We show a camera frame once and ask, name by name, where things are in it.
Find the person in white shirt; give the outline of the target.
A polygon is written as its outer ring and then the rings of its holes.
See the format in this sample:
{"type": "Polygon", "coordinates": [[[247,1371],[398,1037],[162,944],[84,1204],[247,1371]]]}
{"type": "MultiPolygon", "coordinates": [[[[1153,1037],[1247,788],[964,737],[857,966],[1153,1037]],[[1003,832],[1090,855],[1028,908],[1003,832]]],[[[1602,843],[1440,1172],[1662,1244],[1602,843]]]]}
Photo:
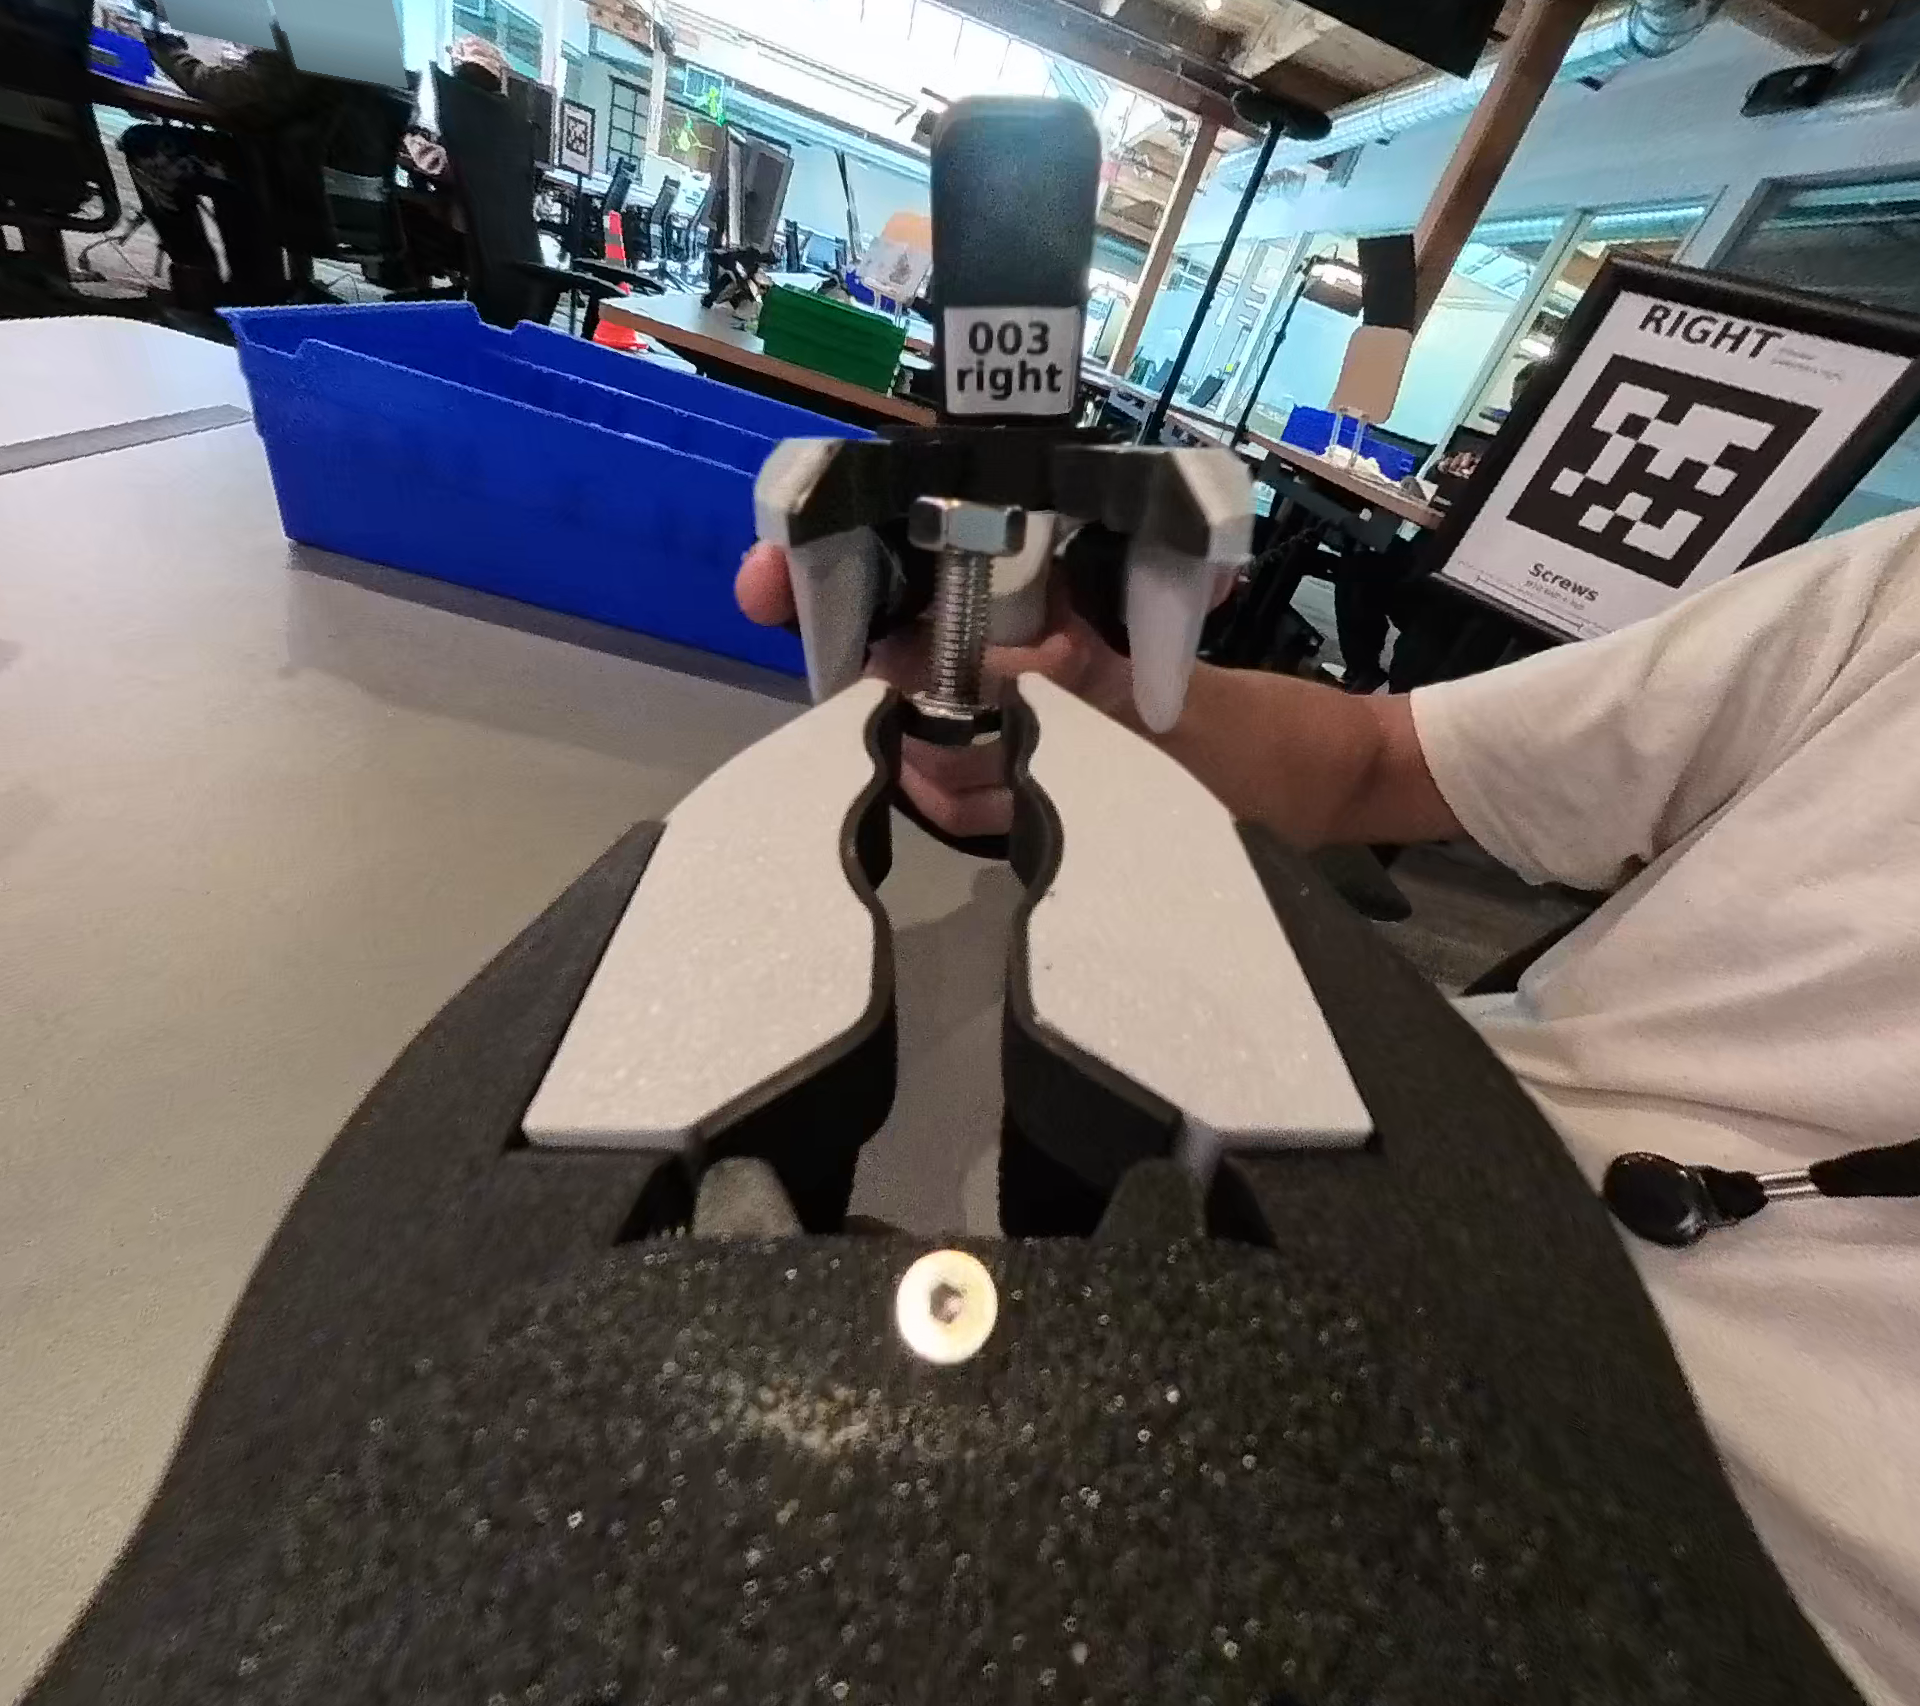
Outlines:
{"type": "MultiPolygon", "coordinates": [[[[1917,1135],[1917,512],[1425,686],[1411,716],[1479,847],[1602,896],[1464,1006],[1591,1180],[1917,1135]]],[[[1861,1693],[1917,1701],[1917,1199],[1627,1250],[1798,1605],[1861,1693]]]]}

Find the steel hex bolt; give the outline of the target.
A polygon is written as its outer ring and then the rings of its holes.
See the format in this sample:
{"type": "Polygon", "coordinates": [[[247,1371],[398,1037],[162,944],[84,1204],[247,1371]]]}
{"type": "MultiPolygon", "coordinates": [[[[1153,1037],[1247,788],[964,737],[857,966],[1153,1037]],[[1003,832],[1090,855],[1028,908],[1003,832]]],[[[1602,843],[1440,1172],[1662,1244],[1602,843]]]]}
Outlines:
{"type": "Polygon", "coordinates": [[[926,682],[912,703],[923,727],[970,740],[989,710],[982,688],[995,566],[1024,551],[1028,514],[923,493],[908,509],[906,529],[915,547],[932,557],[926,682]]]}

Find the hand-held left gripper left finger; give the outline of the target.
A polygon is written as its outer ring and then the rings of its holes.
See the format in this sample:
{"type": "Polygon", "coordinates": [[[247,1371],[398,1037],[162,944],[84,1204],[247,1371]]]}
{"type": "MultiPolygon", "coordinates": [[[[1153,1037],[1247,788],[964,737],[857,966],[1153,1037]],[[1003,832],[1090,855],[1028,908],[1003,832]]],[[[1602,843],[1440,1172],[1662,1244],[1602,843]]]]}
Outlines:
{"type": "Polygon", "coordinates": [[[896,695],[858,678],[673,807],[532,1096],[538,1150],[757,1160],[838,1230],[898,1091],[896,695]]]}

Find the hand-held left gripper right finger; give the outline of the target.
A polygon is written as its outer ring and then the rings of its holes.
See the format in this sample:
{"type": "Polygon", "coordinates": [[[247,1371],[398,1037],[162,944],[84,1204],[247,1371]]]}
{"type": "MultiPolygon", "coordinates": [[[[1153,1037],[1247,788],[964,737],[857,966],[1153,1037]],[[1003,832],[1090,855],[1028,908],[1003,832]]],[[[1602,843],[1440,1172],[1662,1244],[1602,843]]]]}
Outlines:
{"type": "Polygon", "coordinates": [[[1006,705],[1020,901],[1005,973],[999,1220],[1092,1234],[1149,1163],[1210,1199],[1228,1158],[1379,1135],[1248,828],[1038,674],[1006,705]]]}

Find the blue plastic bin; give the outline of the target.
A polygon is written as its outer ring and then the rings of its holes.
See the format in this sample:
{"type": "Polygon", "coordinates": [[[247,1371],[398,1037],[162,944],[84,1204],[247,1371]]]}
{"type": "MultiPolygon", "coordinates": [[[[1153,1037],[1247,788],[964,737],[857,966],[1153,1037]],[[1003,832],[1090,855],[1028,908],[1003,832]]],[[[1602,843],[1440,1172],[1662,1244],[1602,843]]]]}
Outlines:
{"type": "Polygon", "coordinates": [[[735,597],[757,476],[866,427],[468,302],[220,314],[288,541],[804,674],[735,597]]]}

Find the orange traffic cone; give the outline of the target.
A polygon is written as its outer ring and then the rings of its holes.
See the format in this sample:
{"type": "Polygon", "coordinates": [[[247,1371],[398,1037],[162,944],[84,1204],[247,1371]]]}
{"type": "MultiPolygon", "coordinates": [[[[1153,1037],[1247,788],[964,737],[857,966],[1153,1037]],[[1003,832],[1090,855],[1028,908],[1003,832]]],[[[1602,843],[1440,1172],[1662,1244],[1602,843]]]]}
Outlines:
{"type": "MultiPolygon", "coordinates": [[[[605,266],[612,280],[616,281],[615,289],[620,297],[633,294],[633,273],[628,272],[627,243],[619,212],[602,214],[602,253],[598,263],[605,266]]],[[[609,308],[600,306],[593,323],[593,339],[598,346],[619,349],[619,351],[647,351],[647,344],[635,326],[622,318],[609,315],[609,308]]]]}

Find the black office chair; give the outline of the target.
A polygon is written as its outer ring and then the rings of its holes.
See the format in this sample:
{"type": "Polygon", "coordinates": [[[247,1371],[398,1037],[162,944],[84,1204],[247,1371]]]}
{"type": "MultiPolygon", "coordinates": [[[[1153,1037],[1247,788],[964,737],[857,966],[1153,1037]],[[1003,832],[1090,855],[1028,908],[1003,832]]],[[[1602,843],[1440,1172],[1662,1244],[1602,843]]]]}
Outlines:
{"type": "MultiPolygon", "coordinates": [[[[495,96],[434,70],[438,140],[464,225],[463,281],[478,315],[500,329],[553,326],[563,302],[584,302],[594,333],[602,299],[620,297],[602,253],[550,256],[537,218],[542,183],[531,119],[511,96],[495,96]]],[[[628,266],[633,296],[661,296],[661,277],[628,266]]]]}
{"type": "Polygon", "coordinates": [[[123,218],[91,67],[95,0],[2,0],[5,315],[76,306],[66,233],[123,218]]]}

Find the green plastic bin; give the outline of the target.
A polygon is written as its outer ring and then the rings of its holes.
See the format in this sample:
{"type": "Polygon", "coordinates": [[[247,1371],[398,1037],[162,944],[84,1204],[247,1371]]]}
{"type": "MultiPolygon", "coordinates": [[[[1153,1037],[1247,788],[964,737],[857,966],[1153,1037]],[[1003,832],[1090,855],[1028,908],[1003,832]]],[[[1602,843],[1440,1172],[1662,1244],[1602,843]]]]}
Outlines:
{"type": "Polygon", "coordinates": [[[906,349],[906,328],[895,318],[785,281],[764,289],[757,333],[769,358],[878,396],[895,391],[906,349]]]}

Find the framed marker sign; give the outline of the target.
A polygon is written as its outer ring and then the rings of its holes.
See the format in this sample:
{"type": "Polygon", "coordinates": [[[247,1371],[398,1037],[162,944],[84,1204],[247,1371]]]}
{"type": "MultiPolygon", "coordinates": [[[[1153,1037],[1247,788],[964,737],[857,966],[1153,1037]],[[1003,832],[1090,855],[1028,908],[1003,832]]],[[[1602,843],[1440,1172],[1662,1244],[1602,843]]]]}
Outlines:
{"type": "Polygon", "coordinates": [[[1613,636],[1812,539],[1917,419],[1912,314],[1609,256],[1436,529],[1440,590],[1613,636]]]}

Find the wooden desk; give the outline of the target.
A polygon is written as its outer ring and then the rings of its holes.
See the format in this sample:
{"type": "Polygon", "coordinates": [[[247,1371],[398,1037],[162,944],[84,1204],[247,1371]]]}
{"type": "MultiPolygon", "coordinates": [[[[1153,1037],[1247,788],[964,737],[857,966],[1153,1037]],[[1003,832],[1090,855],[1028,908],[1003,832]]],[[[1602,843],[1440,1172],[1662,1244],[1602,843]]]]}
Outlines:
{"type": "Polygon", "coordinates": [[[602,322],[677,351],[735,387],[874,427],[932,427],[940,421],[930,406],[912,397],[769,356],[752,326],[726,308],[706,308],[693,292],[609,296],[598,308],[602,322]]]}

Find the person's right hand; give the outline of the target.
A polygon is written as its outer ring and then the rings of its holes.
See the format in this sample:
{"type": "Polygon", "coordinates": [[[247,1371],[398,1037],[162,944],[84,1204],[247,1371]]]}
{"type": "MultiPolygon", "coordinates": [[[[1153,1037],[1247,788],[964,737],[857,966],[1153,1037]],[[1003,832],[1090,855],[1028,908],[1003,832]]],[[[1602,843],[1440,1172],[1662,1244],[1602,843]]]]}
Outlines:
{"type": "MultiPolygon", "coordinates": [[[[757,541],[742,554],[732,591],[739,609],[757,626],[801,623],[789,554],[776,546],[757,541]]],[[[1051,591],[1051,609],[1037,641],[987,647],[984,688],[996,689],[1026,674],[1043,675],[1137,729],[1132,664],[1074,611],[1064,584],[1054,581],[1051,591]]],[[[866,675],[902,692],[923,689],[932,682],[932,640],[935,622],[929,613],[876,637],[869,647],[866,675]]],[[[999,744],[952,748],[902,735],[895,788],[905,811],[952,843],[1000,838],[1013,828],[1015,793],[999,744]]]]}

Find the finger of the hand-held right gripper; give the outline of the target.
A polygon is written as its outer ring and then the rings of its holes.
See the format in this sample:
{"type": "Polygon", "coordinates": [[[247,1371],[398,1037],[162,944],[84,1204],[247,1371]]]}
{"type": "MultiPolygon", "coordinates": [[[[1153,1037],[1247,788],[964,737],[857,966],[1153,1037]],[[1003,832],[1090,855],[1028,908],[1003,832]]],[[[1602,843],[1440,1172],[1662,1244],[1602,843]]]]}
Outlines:
{"type": "Polygon", "coordinates": [[[878,493],[869,455],[845,438],[778,442],[754,482],[757,541],[780,551],[794,597],[811,697],[822,705],[863,678],[882,590],[878,493]]]}
{"type": "Polygon", "coordinates": [[[1123,617],[1132,705],[1168,733],[1188,703],[1207,619],[1252,554],[1255,479],[1221,445],[1150,447],[1139,526],[1126,535],[1123,617]]]}

